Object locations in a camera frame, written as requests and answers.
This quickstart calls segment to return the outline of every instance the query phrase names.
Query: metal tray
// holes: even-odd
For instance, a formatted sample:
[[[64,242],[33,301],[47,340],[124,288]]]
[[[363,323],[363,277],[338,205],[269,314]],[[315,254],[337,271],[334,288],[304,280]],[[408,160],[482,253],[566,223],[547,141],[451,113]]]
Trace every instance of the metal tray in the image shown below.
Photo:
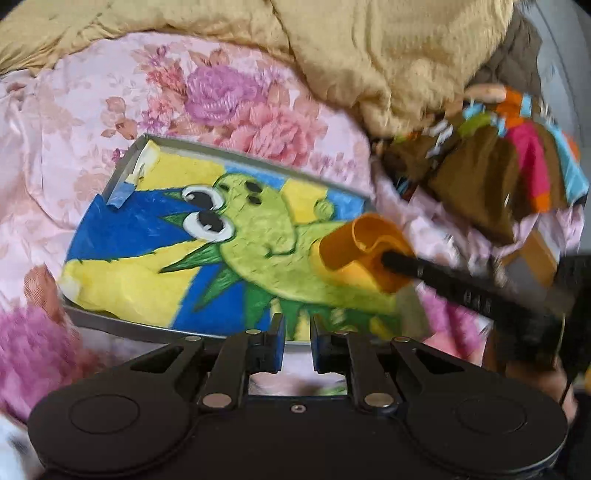
[[[210,145],[205,145],[199,142],[189,142],[185,140],[178,140],[175,138],[159,137],[157,135],[151,134],[144,134],[140,136],[130,146],[125,155],[118,161],[117,167],[113,172],[113,175],[111,175],[111,178],[107,182],[107,185],[101,194],[105,202],[109,201],[113,191],[115,190],[115,187],[119,183],[122,183],[128,177],[128,175],[133,172],[140,153],[150,140],[156,143],[162,149],[163,152],[182,154],[185,157],[205,158],[214,161],[231,161],[234,163],[240,163],[251,167],[261,168],[263,170],[275,172],[278,174],[288,175],[293,179],[309,181],[311,183],[316,183],[318,185],[329,187],[333,190],[341,191],[344,193],[353,194],[365,200],[366,211],[374,210],[371,200],[367,195],[364,195],[355,190],[343,188],[342,186],[329,181],[306,175],[300,171],[270,164],[250,155],[229,151],[223,148],[212,147]],[[70,316],[72,322],[75,325],[79,327],[101,330],[112,335],[132,340],[141,340],[144,342],[155,343],[167,343],[179,337],[184,337],[187,335],[202,335],[207,337],[219,338],[219,336],[217,335],[210,335],[199,332],[185,332],[170,328],[129,322],[127,320],[117,318],[116,316],[108,312],[88,311],[72,303],[70,300],[66,298],[63,299],[63,303],[68,315]],[[309,342],[291,341],[288,343],[292,345],[309,345]]]

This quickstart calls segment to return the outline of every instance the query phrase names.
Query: green spikes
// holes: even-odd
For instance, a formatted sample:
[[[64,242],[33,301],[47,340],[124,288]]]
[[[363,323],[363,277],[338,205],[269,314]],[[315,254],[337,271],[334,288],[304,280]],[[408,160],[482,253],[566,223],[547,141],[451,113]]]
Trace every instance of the green spikes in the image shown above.
[[[188,270],[189,268],[202,267],[223,262],[218,244],[206,244],[167,267],[160,269],[160,273]]]
[[[164,196],[184,201],[183,195],[180,192],[164,192]]]
[[[172,215],[167,215],[166,217],[162,217],[162,220],[166,220],[168,223],[172,223],[174,226],[179,228],[183,228],[183,222],[185,218],[187,218],[189,212],[187,213],[173,213]]]
[[[244,292],[244,326],[254,328],[265,309],[274,298],[272,294],[254,283],[247,283]]]
[[[293,340],[296,336],[297,323],[300,320],[300,310],[303,303],[294,300],[279,299],[281,313],[285,317],[285,339]]]
[[[199,310],[204,307],[239,280],[241,280],[241,278],[234,272],[234,270],[226,266],[222,267],[215,278],[207,286],[207,290],[203,294],[203,297],[199,299],[199,302],[197,302],[194,309]]]

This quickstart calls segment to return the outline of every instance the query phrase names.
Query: colorful fabric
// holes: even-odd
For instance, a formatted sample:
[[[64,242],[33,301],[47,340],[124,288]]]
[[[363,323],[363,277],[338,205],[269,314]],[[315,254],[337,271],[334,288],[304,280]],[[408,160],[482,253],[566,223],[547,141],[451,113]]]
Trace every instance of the colorful fabric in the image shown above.
[[[444,123],[449,135],[433,135]],[[401,194],[423,184],[451,212],[507,245],[515,222],[586,194],[589,183],[574,158],[544,105],[506,89],[499,104],[472,103],[414,139],[393,142],[384,167]]]

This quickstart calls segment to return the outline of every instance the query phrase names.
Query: green cartoon character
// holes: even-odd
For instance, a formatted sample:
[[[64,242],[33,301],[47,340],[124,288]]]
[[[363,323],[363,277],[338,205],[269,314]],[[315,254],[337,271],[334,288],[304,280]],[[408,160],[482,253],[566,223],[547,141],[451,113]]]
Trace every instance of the green cartoon character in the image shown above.
[[[328,283],[314,272],[309,261],[312,243],[343,224],[330,220],[335,208],[328,200],[316,203],[318,221],[298,225],[281,192],[246,174],[225,174],[213,188],[194,185],[166,195],[201,210],[164,219],[209,243],[160,273],[223,266],[198,299],[196,310],[244,281],[246,328],[254,327],[265,309],[278,299],[288,339],[294,337],[301,312],[321,315],[331,329],[365,333],[381,329],[387,332],[382,336],[400,333],[394,296]]]

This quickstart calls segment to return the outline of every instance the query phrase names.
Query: cartoon eye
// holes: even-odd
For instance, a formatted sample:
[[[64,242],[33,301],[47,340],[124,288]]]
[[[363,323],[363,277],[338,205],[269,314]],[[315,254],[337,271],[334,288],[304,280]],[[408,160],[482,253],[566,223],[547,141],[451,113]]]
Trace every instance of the cartoon eye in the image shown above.
[[[208,242],[224,242],[234,235],[234,226],[216,212],[189,213],[183,221],[183,228],[194,238]]]
[[[219,192],[205,185],[189,185],[181,195],[185,202],[201,210],[218,210],[224,203]]]

